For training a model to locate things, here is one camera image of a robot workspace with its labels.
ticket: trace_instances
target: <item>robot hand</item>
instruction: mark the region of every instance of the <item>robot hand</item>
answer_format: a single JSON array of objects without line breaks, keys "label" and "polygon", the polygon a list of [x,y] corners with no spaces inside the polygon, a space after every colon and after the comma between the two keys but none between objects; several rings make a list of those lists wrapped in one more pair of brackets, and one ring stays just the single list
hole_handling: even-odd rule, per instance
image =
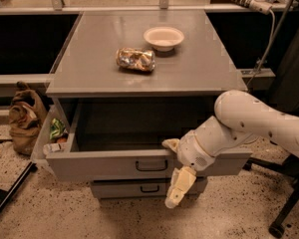
[{"label": "robot hand", "polygon": [[165,204],[175,207],[191,188],[197,171],[214,163],[224,150],[245,143],[254,134],[270,138],[299,157],[299,118],[276,111],[251,95],[229,91],[216,100],[216,117],[179,139],[162,145],[172,149],[183,164],[173,172]]}]

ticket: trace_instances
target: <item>desk top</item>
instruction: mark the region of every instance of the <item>desk top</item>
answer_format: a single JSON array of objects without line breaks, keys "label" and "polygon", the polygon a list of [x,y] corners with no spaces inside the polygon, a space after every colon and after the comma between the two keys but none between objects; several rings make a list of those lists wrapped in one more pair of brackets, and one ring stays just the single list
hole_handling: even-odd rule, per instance
[{"label": "desk top", "polygon": [[[184,41],[172,54],[156,54],[150,74],[120,70],[117,49],[150,49],[143,33],[157,26],[179,29]],[[83,14],[47,95],[190,96],[228,90],[247,88],[203,10],[98,11]]]}]

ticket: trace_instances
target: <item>drawer handle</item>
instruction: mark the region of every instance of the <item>drawer handle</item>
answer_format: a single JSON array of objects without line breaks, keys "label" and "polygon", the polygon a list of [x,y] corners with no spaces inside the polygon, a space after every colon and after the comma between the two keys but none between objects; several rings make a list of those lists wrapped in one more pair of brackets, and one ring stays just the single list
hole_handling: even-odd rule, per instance
[{"label": "drawer handle", "polygon": [[136,168],[138,171],[164,171],[168,168],[167,160],[164,162],[164,167],[161,168],[140,168],[140,163],[136,161]]},{"label": "drawer handle", "polygon": [[143,190],[143,187],[141,186],[141,193],[156,193],[159,192],[159,185],[154,190]]}]

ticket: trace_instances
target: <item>speckled floor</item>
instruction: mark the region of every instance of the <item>speckled floor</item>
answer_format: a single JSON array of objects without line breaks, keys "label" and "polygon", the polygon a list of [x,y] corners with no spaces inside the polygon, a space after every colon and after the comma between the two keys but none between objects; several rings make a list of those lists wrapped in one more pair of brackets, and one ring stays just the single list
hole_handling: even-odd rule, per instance
[{"label": "speckled floor", "polygon": [[[287,153],[259,138],[253,156],[282,162]],[[0,144],[0,188],[8,189],[29,162],[10,141]],[[59,182],[43,168],[30,173],[0,214],[0,239],[240,239],[273,238],[268,226],[292,192],[290,178],[261,167],[209,177],[196,199],[167,209],[163,198],[95,199],[89,183]],[[283,238],[299,238],[299,202]]]}]

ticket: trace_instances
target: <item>can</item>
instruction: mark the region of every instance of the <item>can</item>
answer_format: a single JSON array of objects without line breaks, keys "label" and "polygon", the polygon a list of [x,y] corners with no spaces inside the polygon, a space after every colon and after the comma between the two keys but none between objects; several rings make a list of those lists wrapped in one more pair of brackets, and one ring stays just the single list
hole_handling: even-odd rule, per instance
[{"label": "can", "polygon": [[155,68],[155,53],[152,50],[118,49],[117,64],[126,69],[151,72]]}]

